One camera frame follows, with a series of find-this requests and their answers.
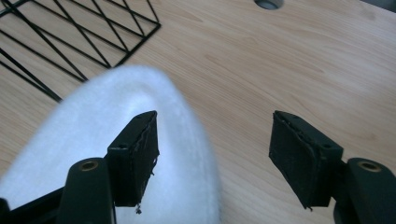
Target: black wire rack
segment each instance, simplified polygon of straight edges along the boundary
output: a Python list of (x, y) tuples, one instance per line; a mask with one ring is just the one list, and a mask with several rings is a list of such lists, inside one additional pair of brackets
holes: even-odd
[[(0, 48), (0, 55), (3, 56), (0, 64), (57, 102), (62, 101), (62, 98), (44, 83), (43, 78), (40, 79), (27, 69), (23, 65), (26, 62), (9, 54), (14, 48), (22, 48), (35, 56), (29, 58), (28, 63), (38, 60), (79, 82), (85, 82), (88, 78), (83, 70), (89, 69), (90, 64), (109, 69), (125, 63), (161, 28), (149, 0), (129, 3), (127, 0), (1, 2), (4, 8), (0, 11), (0, 44), (3, 45)], [(144, 5), (146, 10), (133, 10), (137, 4), (136, 8), (140, 10)], [(27, 14), (30, 11), (35, 11), (35, 14), (29, 18)], [(4, 25), (10, 21), (13, 21), (12, 25)], [(19, 35), (20, 32), (15, 31), (15, 24), (20, 24), (24, 33), (31, 33)], [(10, 43), (16, 47), (9, 49)], [(81, 57), (85, 62), (79, 59), (77, 63), (76, 59)]]

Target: wooden table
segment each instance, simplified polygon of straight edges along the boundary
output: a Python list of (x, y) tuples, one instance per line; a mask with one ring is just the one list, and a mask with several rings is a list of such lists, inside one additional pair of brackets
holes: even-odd
[[(164, 70), (205, 125), (219, 161), (223, 223), (333, 223), (333, 202), (304, 210), (269, 160), (275, 110), (323, 131), (345, 148), (343, 160), (363, 157), (396, 172), (395, 13), (358, 0), (285, 0), (273, 11), (253, 0), (152, 3), (163, 28), (128, 63)], [(57, 104), (0, 69), (3, 174)], [(63, 96), (79, 85), (50, 82)]]

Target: white fabric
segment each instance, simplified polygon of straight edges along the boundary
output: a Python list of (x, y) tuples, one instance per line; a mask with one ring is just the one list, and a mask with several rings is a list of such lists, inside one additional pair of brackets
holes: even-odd
[(0, 181), (11, 209), (64, 185), (77, 161), (104, 157), (137, 114), (158, 111), (160, 157), (141, 203), (117, 208), (118, 223), (219, 223), (219, 176), (205, 131), (168, 77), (123, 66), (90, 80), (43, 123)]

